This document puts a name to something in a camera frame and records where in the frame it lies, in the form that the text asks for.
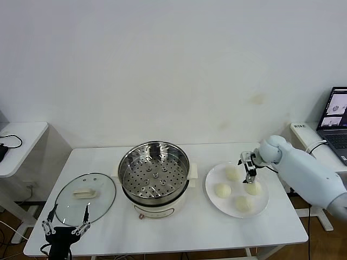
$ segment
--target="wall stain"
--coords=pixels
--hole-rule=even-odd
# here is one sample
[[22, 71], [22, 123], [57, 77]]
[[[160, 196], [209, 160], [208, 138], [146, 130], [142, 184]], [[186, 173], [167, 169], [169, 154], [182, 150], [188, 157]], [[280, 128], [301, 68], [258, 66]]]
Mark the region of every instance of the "wall stain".
[[256, 95], [253, 95], [250, 97], [250, 99], [248, 100], [249, 103], [254, 104], [254, 105], [262, 105], [265, 102], [265, 94], [264, 93], [259, 93]]
[[230, 126], [230, 122], [229, 121], [224, 121], [224, 122], [221, 122], [218, 125], [218, 129], [219, 129], [219, 131], [223, 131], [223, 130], [229, 128], [229, 126]]

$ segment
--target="power outlet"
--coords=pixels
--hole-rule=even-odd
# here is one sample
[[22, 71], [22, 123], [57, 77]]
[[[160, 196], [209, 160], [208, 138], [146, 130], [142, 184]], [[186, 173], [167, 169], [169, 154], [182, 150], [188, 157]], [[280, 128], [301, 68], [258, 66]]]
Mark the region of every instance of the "power outlet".
[[32, 180], [24, 180], [23, 183], [25, 184], [26, 187], [28, 186], [31, 186], [33, 188], [37, 187], [37, 182]]

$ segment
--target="laptop screen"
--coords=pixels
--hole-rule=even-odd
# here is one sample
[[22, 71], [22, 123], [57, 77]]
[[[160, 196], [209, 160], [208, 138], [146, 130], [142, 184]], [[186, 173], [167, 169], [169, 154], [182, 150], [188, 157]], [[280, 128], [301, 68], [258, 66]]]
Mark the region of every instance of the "laptop screen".
[[317, 129], [347, 128], [347, 87], [333, 87]]

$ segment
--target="white plate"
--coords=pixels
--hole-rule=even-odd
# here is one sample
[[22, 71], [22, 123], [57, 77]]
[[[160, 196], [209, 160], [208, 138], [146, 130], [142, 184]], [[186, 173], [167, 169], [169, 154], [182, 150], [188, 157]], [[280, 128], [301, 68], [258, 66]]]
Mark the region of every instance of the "white plate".
[[[247, 218], [260, 214], [266, 208], [269, 202], [269, 191], [266, 186], [266, 182], [262, 179], [261, 175], [256, 176], [256, 181], [258, 181], [262, 187], [262, 192], [259, 195], [253, 196], [245, 191], [245, 184], [242, 183], [246, 177], [246, 171], [243, 165], [235, 166], [242, 174], [242, 178], [239, 181], [230, 181], [226, 176], [226, 166], [233, 165], [231, 162], [226, 162], [224, 164], [216, 165], [206, 176], [205, 186], [208, 197], [211, 202], [224, 213], [236, 217], [236, 218]], [[226, 183], [232, 188], [231, 195], [222, 199], [218, 197], [214, 191], [214, 186], [218, 183]], [[253, 209], [249, 212], [240, 212], [237, 210], [235, 205], [235, 200], [237, 196], [246, 196], [253, 201]]]

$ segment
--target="laptop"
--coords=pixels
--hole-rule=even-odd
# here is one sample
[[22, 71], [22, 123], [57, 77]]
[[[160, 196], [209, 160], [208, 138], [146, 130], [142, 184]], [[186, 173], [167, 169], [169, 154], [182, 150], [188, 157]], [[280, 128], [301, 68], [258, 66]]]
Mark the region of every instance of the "laptop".
[[347, 87], [333, 87], [317, 133], [347, 165]]

